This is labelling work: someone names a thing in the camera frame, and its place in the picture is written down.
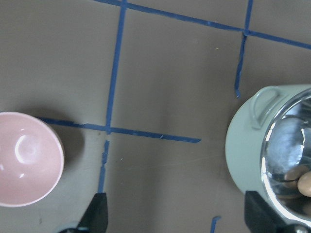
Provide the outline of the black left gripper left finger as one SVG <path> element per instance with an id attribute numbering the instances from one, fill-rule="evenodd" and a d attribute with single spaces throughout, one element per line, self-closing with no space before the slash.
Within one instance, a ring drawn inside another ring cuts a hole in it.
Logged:
<path id="1" fill-rule="evenodd" d="M 82 218 L 73 226 L 61 227 L 58 233 L 105 233 L 108 227 L 106 193 L 96 193 Z"/>

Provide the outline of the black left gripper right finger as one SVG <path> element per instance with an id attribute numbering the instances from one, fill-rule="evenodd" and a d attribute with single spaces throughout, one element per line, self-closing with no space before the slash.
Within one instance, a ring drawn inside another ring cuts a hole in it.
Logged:
<path id="1" fill-rule="evenodd" d="M 252 233 L 309 233 L 300 223 L 286 223 L 256 191 L 244 196 L 244 221 Z"/>

